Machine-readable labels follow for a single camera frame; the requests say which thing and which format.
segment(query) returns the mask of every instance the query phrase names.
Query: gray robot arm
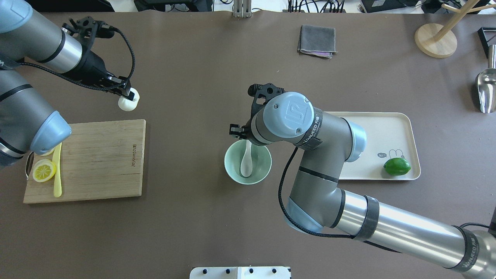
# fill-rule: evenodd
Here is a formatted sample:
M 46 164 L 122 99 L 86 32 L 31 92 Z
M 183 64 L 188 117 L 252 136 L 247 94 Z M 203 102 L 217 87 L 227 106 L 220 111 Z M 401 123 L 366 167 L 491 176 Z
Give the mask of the gray robot arm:
M 120 96 L 126 111 L 136 107 L 139 94 L 129 81 L 134 54 L 120 30 L 91 17 L 57 27 L 23 0 L 0 0 L 0 166 L 9 166 L 32 150 L 43 154 L 66 139 L 67 122 L 15 68 L 30 65 L 50 71 L 86 88 Z M 91 51 L 96 37 L 119 32 L 128 44 L 133 67 L 128 77 L 116 77 Z M 77 39 L 72 35 L 78 33 Z M 38 64 L 17 61 L 25 57 Z
M 493 279 L 496 239 L 486 231 L 443 224 L 337 187 L 343 164 L 365 148 L 363 129 L 312 107 L 301 94 L 255 84 L 251 119 L 230 134 L 256 145 L 287 141 L 305 150 L 289 201 L 288 223 L 307 233 L 338 228 L 367 241 L 432 262 L 466 278 Z M 255 104 L 264 98 L 263 105 Z

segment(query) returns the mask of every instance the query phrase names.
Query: folded towel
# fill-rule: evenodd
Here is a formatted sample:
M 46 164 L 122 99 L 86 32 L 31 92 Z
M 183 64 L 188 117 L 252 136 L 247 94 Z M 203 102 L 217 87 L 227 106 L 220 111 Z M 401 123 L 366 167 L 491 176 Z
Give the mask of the folded towel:
M 336 29 L 302 25 L 298 51 L 308 55 L 331 58 L 336 53 Z

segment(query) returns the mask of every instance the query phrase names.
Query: brown table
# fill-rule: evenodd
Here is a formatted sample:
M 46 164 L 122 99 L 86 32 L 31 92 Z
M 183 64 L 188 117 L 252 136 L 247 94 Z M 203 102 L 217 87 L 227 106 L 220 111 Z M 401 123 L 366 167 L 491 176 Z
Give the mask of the brown table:
M 57 25 L 86 15 L 46 14 Z M 0 277 L 186 279 L 198 266 L 285 265 L 296 279 L 461 278 L 408 255 L 291 229 L 277 202 L 290 144 L 268 147 L 272 170 L 252 186 L 232 181 L 223 157 L 234 141 L 229 123 L 249 118 L 252 83 L 301 92 L 325 111 L 402 112 L 412 122 L 420 178 L 340 187 L 448 224 L 489 223 L 496 114 L 480 113 L 472 95 L 487 66 L 476 31 L 494 27 L 496 16 L 466 16 L 453 29 L 458 49 L 442 60 L 423 54 L 413 35 L 427 22 L 446 23 L 445 15 L 92 16 L 121 29 L 136 52 L 136 110 L 124 112 L 114 95 L 39 70 L 21 73 L 69 123 L 147 120 L 143 196 L 24 205 L 23 162 L 4 169 Z M 302 24 L 335 27 L 338 54 L 324 60 L 297 53 Z M 128 73 L 120 38 L 98 40 L 94 52 L 110 71 Z M 288 172 L 284 197 L 297 166 Z

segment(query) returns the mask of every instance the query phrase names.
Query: beige tray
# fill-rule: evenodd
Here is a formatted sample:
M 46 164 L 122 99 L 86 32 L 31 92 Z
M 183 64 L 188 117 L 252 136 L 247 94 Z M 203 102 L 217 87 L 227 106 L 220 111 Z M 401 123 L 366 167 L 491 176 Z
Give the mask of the beige tray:
M 339 179 L 414 180 L 420 176 L 419 156 L 410 119 L 396 112 L 328 112 L 362 126 L 367 133 L 367 147 L 355 162 L 345 163 Z M 405 175 L 392 176 L 384 163 L 404 157 L 412 169 Z

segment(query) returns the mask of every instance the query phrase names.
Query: wooden base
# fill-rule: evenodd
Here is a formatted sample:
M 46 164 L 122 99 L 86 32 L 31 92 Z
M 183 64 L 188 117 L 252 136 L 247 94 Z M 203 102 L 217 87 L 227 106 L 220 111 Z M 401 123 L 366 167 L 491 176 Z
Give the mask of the wooden base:
M 434 36 L 443 26 L 437 23 L 422 25 L 415 32 L 415 43 L 421 51 L 434 58 L 446 58 L 455 53 L 457 42 L 453 32 L 448 31 L 444 37 L 438 41 Z

